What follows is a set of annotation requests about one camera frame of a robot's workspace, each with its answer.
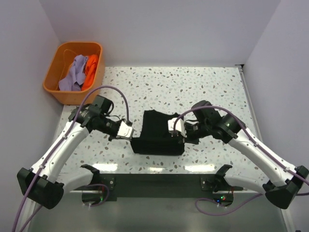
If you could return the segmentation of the black t shirt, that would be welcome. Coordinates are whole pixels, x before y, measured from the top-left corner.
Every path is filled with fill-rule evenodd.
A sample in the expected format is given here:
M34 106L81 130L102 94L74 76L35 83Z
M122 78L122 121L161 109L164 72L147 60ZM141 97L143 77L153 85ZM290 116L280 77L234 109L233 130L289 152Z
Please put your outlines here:
M173 137L168 128L168 121L178 116L178 113L167 115L156 110L144 111L140 136L130 141L133 152L140 155L182 155L182 139Z

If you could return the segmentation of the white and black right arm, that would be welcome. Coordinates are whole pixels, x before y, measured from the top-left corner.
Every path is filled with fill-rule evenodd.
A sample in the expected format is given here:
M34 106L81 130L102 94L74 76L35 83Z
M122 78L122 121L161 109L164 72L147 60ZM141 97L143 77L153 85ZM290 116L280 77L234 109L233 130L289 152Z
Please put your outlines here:
M199 101L192 106L190 112L195 115L197 122L184 126L189 142L212 136L253 162L268 177L268 181L260 184L249 177L229 174L231 166L224 165L216 173L217 188L225 190L232 186L250 189L265 195L276 207L287 209L306 183L308 168L287 162L263 144L234 114L226 111L226 115L221 116L219 110L222 107L213 106L208 101Z

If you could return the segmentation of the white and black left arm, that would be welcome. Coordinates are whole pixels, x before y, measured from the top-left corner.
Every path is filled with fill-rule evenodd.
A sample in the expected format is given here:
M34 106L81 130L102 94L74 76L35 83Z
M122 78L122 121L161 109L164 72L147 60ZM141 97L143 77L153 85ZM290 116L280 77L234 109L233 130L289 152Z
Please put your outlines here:
M21 191L47 209L54 208L64 195L64 184L57 182L58 175L76 147L91 133L100 131L110 139L132 137L132 123L128 119L113 121L109 114L113 102L97 95L91 104L79 106L69 116L65 128L53 145L31 168L21 168L17 180Z

